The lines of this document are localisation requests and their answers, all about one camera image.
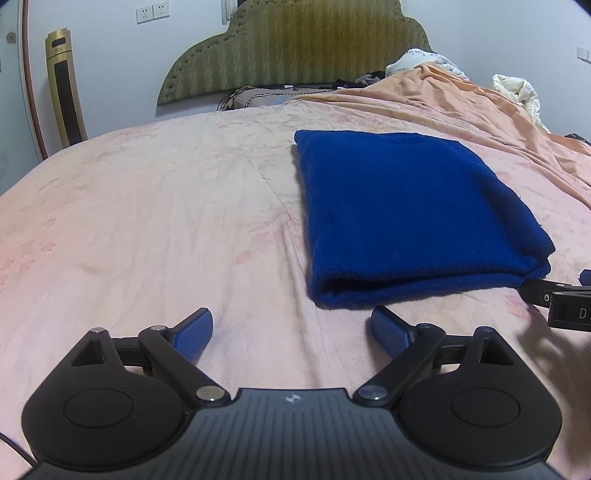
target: white wall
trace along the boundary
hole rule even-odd
[[[72,32],[74,69],[86,130],[120,128],[213,111],[223,95],[156,107],[160,87],[189,47],[222,33],[219,0],[170,0],[170,17],[137,25],[135,9],[155,0],[38,0],[29,6],[31,76],[48,153],[61,149],[47,81],[45,38]]]
[[[591,63],[577,59],[577,46],[591,50],[591,17],[574,0],[465,0],[462,15],[470,80],[525,78],[552,133],[591,140]]]
[[[402,12],[425,29],[431,49],[461,67],[464,62],[464,0],[405,0]]]
[[[29,126],[19,65],[19,44],[6,35],[18,32],[18,0],[0,7],[0,194],[39,165]]]

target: wrinkled fabric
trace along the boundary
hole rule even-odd
[[[95,326],[113,337],[214,318],[198,365],[238,387],[359,387],[389,359],[371,310],[308,297],[298,129],[418,132],[458,140],[531,209],[552,238],[551,280],[591,264],[591,148],[543,135],[500,94],[422,65],[318,101],[188,116],[106,134],[44,161],[0,197],[0,430],[24,444],[27,398]],[[588,480],[591,339],[550,330],[545,312],[496,288],[390,305],[452,335],[496,328],[557,399],[550,464]],[[27,465],[0,448],[0,479]]]

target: wall socket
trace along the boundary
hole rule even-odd
[[[154,10],[154,19],[170,17],[170,4],[168,0],[152,5]]]
[[[149,7],[140,7],[135,11],[135,18],[138,23],[149,22],[154,19],[154,13],[152,11],[152,5]]]

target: blue towel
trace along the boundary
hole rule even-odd
[[[550,272],[552,240],[470,149],[418,134],[296,132],[309,294],[329,307],[489,287]]]

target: green upholstered headboard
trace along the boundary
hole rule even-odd
[[[174,63],[158,105],[245,85],[354,80],[409,48],[431,50],[399,0],[246,0],[227,32]]]

